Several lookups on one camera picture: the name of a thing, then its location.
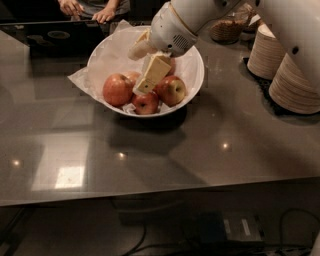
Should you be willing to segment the person's left hand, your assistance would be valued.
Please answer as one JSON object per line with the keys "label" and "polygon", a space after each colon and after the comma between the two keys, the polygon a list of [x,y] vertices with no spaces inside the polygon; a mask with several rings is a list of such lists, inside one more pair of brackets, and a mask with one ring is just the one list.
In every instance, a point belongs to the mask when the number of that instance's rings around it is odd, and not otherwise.
{"label": "person's left hand", "polygon": [[93,20],[97,21],[100,24],[109,22],[115,17],[115,9],[106,7],[99,12],[95,13],[92,17]]}

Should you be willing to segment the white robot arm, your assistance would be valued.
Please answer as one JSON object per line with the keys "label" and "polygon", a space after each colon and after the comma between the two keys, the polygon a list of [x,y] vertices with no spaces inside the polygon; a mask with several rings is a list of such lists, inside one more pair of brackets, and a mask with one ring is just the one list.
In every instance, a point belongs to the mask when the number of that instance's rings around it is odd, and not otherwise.
{"label": "white robot arm", "polygon": [[306,79],[320,91],[320,0],[170,0],[128,52],[132,60],[162,51],[184,55],[199,32],[243,3],[248,3],[267,25]]}

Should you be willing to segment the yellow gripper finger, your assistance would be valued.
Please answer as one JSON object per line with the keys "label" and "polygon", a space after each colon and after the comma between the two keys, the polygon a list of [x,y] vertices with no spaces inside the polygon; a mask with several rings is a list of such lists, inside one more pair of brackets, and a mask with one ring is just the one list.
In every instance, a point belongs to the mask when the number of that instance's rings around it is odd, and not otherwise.
{"label": "yellow gripper finger", "polygon": [[150,41],[150,29],[145,29],[129,49],[128,57],[131,60],[136,61],[144,58],[147,54],[153,54],[156,52],[157,49],[151,44]]}
{"label": "yellow gripper finger", "polygon": [[144,58],[142,72],[133,87],[133,93],[144,95],[151,92],[170,70],[171,58],[168,54],[148,54]]}

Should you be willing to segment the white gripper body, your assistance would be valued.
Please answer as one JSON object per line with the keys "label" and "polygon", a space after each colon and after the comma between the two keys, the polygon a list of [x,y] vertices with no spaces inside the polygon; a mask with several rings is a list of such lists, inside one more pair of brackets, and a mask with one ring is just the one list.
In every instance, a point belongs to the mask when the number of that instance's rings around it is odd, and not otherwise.
{"label": "white gripper body", "polygon": [[158,51],[180,57],[193,47],[197,36],[187,28],[172,4],[166,2],[151,22],[149,40]]}

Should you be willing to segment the person's right hand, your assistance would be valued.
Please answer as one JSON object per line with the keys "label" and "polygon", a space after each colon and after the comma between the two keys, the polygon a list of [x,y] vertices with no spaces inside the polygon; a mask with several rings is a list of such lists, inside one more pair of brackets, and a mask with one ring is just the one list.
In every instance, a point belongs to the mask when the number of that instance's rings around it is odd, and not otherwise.
{"label": "person's right hand", "polygon": [[60,10],[68,16],[79,16],[84,8],[77,0],[58,0]]}

